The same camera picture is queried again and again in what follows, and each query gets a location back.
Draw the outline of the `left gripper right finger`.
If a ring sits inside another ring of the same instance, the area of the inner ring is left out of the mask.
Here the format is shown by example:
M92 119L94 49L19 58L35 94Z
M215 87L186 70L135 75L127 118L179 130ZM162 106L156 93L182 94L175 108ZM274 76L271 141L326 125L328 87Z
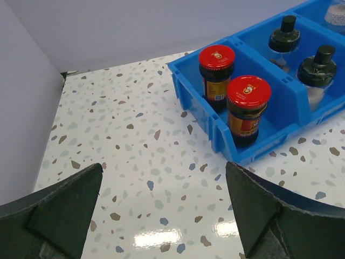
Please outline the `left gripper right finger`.
M267 181L235 162L226 182L246 258L344 258L344 208Z

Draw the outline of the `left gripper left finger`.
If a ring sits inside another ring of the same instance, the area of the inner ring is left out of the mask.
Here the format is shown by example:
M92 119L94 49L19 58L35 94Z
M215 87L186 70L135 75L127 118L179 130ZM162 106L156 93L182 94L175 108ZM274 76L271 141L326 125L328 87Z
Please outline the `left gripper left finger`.
M1 206L1 258L81 258L102 183L92 164Z

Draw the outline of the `red-lid sauce jar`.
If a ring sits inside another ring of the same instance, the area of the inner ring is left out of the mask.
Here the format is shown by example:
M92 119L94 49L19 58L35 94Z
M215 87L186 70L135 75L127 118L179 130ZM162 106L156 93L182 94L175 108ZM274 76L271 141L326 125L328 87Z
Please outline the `red-lid sauce jar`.
M243 75L230 81L227 87L227 123L235 146L253 144L259 135L261 117L272 94L264 79Z
M234 70L235 52L222 45L210 45L198 55L203 82L203 97L216 111L226 108L227 87Z

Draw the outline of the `black-cap spice grinder bottle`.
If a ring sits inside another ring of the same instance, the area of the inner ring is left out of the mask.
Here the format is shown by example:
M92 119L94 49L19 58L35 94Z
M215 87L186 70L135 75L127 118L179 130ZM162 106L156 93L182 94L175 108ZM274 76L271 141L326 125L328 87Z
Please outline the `black-cap spice grinder bottle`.
M321 45L314 56L306 58L296 72L296 78L306 87L309 109L314 112L334 81L337 64L332 60L336 48Z

